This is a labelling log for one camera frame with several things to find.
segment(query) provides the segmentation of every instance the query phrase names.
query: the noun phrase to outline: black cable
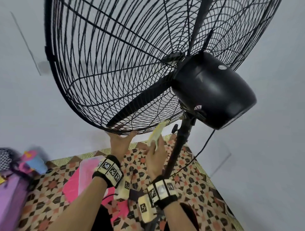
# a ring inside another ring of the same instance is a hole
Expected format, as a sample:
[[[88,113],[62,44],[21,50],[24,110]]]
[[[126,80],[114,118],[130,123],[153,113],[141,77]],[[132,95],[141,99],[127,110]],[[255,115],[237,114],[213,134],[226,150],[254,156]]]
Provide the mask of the black cable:
[[[117,193],[114,193],[114,194],[107,195],[106,197],[104,197],[104,198],[102,199],[102,201],[105,200],[106,198],[111,197],[111,196],[114,196],[114,195],[117,196],[118,194],[117,194]]]
[[[206,147],[206,145],[208,144],[209,140],[211,139],[212,135],[214,134],[215,129],[212,131],[212,133],[210,134],[209,138],[207,139],[206,143],[204,144],[203,148],[201,149],[200,152],[198,152],[198,154],[191,160],[191,162],[187,163],[183,168],[181,168],[178,172],[174,173],[172,176],[177,175],[182,169],[186,168],[187,166],[189,166],[196,158],[197,156],[199,156],[199,154],[204,150],[204,148]]]

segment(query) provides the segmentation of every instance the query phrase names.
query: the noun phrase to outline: fan motor housing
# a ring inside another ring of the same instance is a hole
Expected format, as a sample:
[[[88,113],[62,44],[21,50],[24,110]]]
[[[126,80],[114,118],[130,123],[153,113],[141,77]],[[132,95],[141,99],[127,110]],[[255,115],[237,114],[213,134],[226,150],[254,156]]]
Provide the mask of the fan motor housing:
[[[217,130],[257,102],[254,92],[240,75],[208,52],[187,57],[179,65],[172,90],[188,112]]]

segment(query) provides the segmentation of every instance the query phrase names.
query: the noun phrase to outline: black pants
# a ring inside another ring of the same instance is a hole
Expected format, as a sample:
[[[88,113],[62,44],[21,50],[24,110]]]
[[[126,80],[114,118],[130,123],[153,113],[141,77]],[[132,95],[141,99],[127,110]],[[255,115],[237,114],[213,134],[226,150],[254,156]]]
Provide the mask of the black pants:
[[[180,203],[180,205],[183,208],[184,212],[187,214],[188,218],[195,226],[195,228],[199,231],[199,225],[197,222],[196,214],[194,213],[192,207],[184,203]],[[96,215],[91,231],[113,231],[110,219],[111,217],[108,213],[108,209],[101,205]],[[167,222],[164,227],[164,231],[170,231]]]

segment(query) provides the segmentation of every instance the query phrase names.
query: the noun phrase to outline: fan guard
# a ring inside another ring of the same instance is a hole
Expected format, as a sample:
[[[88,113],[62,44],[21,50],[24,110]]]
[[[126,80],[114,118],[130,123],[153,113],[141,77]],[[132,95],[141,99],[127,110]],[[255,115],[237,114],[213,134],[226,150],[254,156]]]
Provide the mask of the fan guard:
[[[125,105],[175,70],[187,55],[200,3],[46,0],[46,54],[69,106],[89,124],[119,134],[132,130],[143,134],[161,121],[170,124],[178,120],[183,110],[168,88],[115,127],[106,127]],[[263,34],[279,3],[213,1],[191,55],[206,46],[207,52],[236,70]],[[208,35],[209,43],[204,44]]]

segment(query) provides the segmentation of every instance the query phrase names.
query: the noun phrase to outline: hand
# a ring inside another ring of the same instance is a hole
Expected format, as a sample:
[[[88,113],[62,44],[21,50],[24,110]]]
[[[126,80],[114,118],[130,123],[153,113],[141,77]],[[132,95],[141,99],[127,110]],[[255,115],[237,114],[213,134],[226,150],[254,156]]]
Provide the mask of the hand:
[[[150,176],[151,181],[153,181],[157,176],[162,175],[162,169],[168,155],[164,147],[164,140],[162,136],[160,136],[158,139],[158,149],[156,151],[155,149],[156,144],[153,141],[149,147],[145,160],[148,175]]]
[[[128,147],[130,145],[133,137],[138,133],[137,131],[132,131],[128,136],[121,137],[118,134],[106,132],[110,137],[111,155],[114,155],[119,162],[122,162]]]

